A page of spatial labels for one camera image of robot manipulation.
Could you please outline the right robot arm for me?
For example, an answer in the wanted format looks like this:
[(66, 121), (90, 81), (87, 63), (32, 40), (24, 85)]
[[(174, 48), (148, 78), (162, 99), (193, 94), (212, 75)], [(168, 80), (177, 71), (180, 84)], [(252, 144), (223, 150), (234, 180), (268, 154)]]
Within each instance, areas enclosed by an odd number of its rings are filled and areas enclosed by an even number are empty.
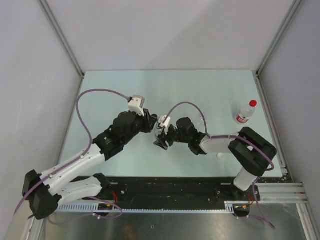
[(277, 149), (249, 127), (243, 127), (235, 135), (208, 136), (198, 131), (188, 117), (183, 117), (175, 126), (170, 124), (170, 119), (159, 120), (154, 130), (154, 145), (164, 150), (174, 143), (183, 143), (196, 156), (232, 154), (242, 166), (230, 188), (231, 196), (237, 201), (248, 196), (250, 187), (258, 178), (275, 168), (272, 160)]

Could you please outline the clear bottle red label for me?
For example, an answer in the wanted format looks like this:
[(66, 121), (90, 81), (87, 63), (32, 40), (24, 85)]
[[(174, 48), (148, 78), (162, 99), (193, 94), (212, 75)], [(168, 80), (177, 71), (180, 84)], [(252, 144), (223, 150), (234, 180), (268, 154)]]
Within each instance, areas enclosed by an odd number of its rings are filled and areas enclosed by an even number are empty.
[(242, 107), (235, 117), (239, 124), (246, 124), (255, 113), (256, 107), (251, 107), (250, 103)]

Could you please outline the red bottle cap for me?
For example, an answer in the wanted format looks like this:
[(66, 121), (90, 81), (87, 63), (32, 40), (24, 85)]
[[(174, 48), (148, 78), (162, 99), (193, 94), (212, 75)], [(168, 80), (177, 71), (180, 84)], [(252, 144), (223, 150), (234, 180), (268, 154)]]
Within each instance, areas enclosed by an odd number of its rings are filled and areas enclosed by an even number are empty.
[(256, 107), (257, 104), (258, 104), (258, 103), (257, 103), (256, 100), (251, 100), (251, 101), (249, 102), (249, 105), (250, 105), (252, 108)]

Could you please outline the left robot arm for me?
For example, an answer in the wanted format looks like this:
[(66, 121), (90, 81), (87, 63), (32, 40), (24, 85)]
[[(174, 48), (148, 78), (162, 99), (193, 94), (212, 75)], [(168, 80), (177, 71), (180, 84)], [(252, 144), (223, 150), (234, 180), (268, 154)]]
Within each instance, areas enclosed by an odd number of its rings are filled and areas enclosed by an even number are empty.
[(157, 121), (158, 116), (147, 109), (143, 110), (143, 115), (121, 112), (109, 128), (74, 158), (41, 173), (29, 171), (24, 177), (22, 196), (29, 202), (32, 216), (37, 220), (45, 219), (61, 205), (78, 199), (107, 199), (111, 184), (102, 173), (80, 181), (74, 181), (75, 178), (119, 154), (139, 133), (151, 133)]

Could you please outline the short clear bottle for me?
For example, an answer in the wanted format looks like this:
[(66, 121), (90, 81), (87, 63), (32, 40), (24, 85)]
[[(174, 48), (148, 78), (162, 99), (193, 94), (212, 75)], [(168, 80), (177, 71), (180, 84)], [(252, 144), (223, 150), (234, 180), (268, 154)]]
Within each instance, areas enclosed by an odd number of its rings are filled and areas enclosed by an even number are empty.
[(154, 126), (154, 135), (156, 139), (162, 134), (163, 130), (164, 130), (163, 124), (160, 122), (157, 122)]

